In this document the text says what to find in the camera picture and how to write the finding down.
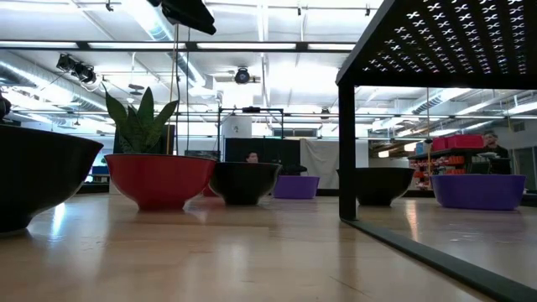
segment red bowl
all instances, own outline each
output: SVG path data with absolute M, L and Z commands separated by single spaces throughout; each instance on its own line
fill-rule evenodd
M 105 156 L 117 189 L 141 211 L 181 210 L 212 176 L 212 159 L 158 154 Z

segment spotlight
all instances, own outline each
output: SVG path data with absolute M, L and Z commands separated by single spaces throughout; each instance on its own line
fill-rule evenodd
M 93 66 L 86 66 L 81 62 L 77 62 L 69 55 L 60 55 L 56 68 L 63 72 L 70 72 L 72 76 L 85 84 L 93 84 L 97 81 Z
M 72 76 L 76 76 L 78 80 L 85 84 L 92 84 L 96 81 L 95 72 L 93 72 L 93 66 L 85 66 L 78 62 L 75 64 L 75 68 L 71 73 Z
M 69 55 L 60 55 L 56 68 L 63 72 L 69 72 L 75 69 L 76 61 Z
M 197 29 L 203 33 L 213 35 L 215 19 L 203 4 L 202 0 L 148 0 L 154 7 L 161 6 L 162 13 L 168 21 L 175 25 L 183 24 L 186 27 Z

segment security camera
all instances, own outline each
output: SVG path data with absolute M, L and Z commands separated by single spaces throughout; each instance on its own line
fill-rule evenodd
M 235 74 L 235 82 L 237 84 L 246 84 L 250 81 L 250 74 L 248 73 L 248 68 L 240 67 Z

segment table surface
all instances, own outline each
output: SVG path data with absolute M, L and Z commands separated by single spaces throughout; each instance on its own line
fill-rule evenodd
M 537 208 L 457 210 L 435 199 L 358 207 L 358 219 L 537 289 Z
M 0 238 L 3 302 L 487 300 L 341 223 L 337 198 L 138 213 L 84 195 L 28 230 Z

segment black partition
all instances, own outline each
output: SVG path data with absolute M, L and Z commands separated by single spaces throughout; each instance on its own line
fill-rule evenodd
M 226 138 L 225 161 L 243 162 L 249 152 L 259 156 L 260 163 L 300 165 L 300 141 L 280 138 Z

